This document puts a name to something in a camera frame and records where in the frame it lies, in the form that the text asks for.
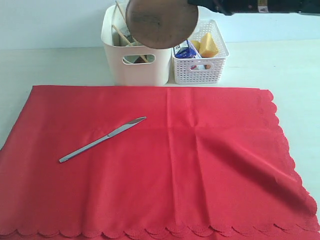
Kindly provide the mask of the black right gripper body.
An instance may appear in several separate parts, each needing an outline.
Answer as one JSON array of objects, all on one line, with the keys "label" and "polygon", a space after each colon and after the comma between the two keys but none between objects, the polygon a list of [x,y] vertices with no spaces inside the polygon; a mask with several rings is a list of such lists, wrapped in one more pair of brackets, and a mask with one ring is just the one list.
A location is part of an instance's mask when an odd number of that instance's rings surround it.
[{"label": "black right gripper body", "polygon": [[318,16],[318,0],[214,0],[215,9],[224,15],[289,14]]}]

